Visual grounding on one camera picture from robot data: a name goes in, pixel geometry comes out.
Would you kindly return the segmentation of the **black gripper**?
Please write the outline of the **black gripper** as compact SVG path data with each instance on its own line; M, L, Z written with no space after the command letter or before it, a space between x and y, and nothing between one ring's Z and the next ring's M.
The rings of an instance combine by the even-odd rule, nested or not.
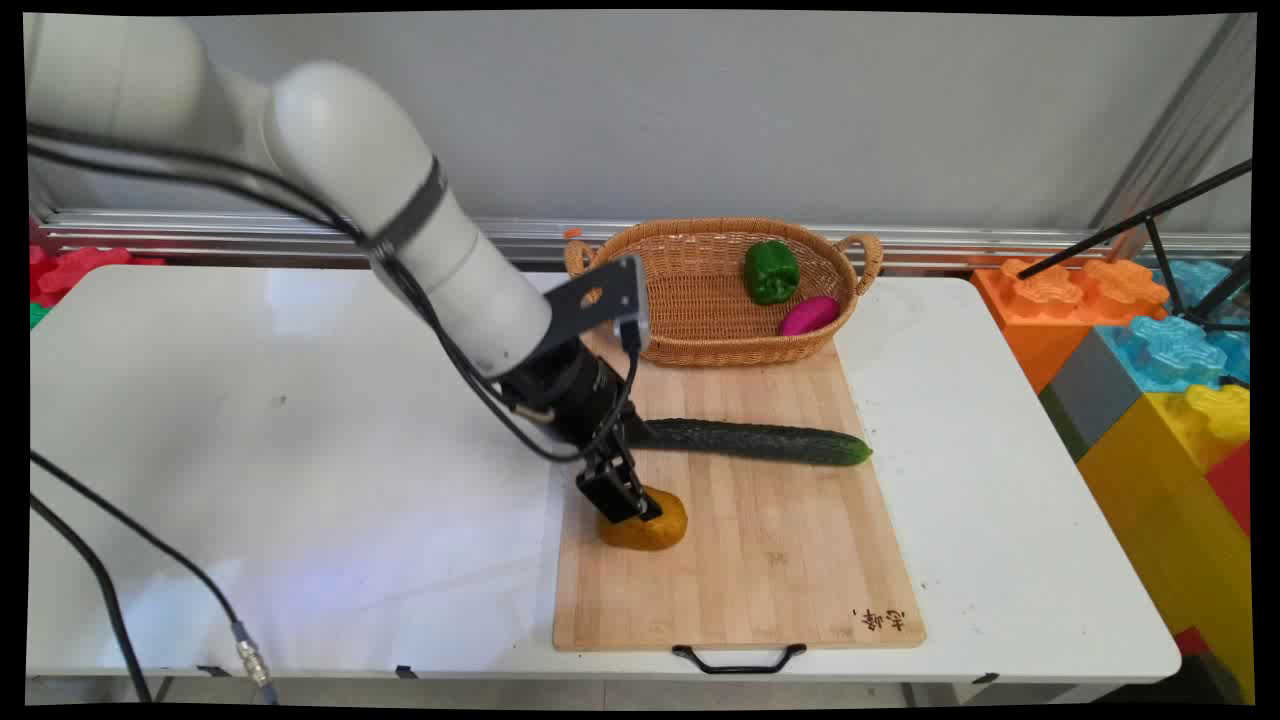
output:
M630 398L636 370L634 355L621 375L573 340L500 378L511 409L554 442L588 454L577 489L609 524L663 515L640 482L627 445L643 439L643 419Z

